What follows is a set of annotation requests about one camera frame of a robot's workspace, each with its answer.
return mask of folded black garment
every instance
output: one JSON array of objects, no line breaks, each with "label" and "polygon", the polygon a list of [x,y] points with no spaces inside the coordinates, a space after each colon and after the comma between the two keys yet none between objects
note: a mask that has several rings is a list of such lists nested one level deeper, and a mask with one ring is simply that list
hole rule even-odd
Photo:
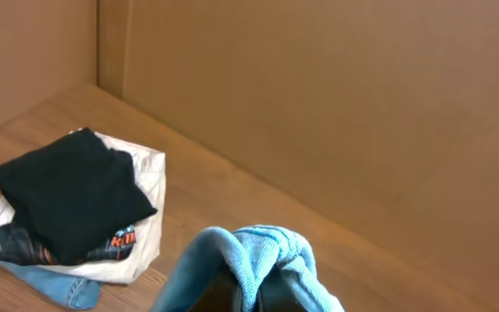
[{"label": "folded black garment", "polygon": [[[113,237],[100,245],[77,264],[100,260],[124,260],[130,256],[136,243],[134,226],[118,230]],[[40,242],[32,240],[19,224],[11,222],[0,226],[0,261],[18,265],[59,265],[59,260]]]},{"label": "folded black garment", "polygon": [[63,265],[157,212],[134,184],[132,156],[88,128],[0,165],[0,189],[13,222]]}]

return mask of wooden table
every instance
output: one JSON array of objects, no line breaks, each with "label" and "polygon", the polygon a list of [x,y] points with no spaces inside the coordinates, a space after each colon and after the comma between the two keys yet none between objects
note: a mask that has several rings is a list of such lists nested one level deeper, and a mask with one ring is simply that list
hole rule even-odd
[{"label": "wooden table", "polygon": [[[71,129],[93,130],[166,153],[161,255],[129,286],[104,286],[96,311],[147,311],[184,247],[203,228],[274,224],[314,247],[319,279],[347,311],[489,311],[436,276],[380,249],[314,209],[96,87],[58,94],[0,127],[0,164]],[[57,311],[0,267],[0,311]]]}]

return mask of blue cloth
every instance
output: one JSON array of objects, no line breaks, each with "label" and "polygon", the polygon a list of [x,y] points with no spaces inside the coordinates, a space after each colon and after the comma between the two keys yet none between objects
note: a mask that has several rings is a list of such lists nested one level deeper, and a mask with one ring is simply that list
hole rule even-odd
[{"label": "blue cloth", "polygon": [[227,263],[239,284],[233,311],[250,312],[256,307],[259,286],[274,265],[305,310],[344,311],[317,280],[309,242],[298,233],[266,225],[233,233],[217,227],[201,231],[178,260],[152,311],[188,310],[222,263]]},{"label": "blue cloth", "polygon": [[6,262],[0,262],[0,265],[65,308],[92,309],[99,300],[99,282],[55,273],[36,266],[18,266]]}]

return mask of white cloth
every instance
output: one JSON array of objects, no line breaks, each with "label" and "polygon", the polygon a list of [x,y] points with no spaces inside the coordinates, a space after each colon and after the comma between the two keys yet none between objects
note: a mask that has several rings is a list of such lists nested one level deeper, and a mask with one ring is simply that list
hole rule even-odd
[{"label": "white cloth", "polygon": [[[133,158],[136,185],[158,209],[153,216],[134,225],[136,244],[130,256],[122,261],[97,261],[76,266],[40,265],[46,270],[82,276],[108,283],[131,283],[159,255],[161,225],[165,206],[165,154],[148,147],[97,133],[109,148],[130,153]],[[0,225],[11,221],[15,210],[5,198],[0,198]]]}]

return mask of cardboard wall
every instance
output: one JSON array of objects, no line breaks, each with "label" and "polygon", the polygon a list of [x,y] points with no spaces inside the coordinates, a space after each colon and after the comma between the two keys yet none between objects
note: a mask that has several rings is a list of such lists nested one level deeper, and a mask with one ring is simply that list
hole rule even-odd
[{"label": "cardboard wall", "polygon": [[96,80],[96,0],[0,1],[0,125]]},{"label": "cardboard wall", "polygon": [[122,12],[127,102],[499,310],[499,1]]}]

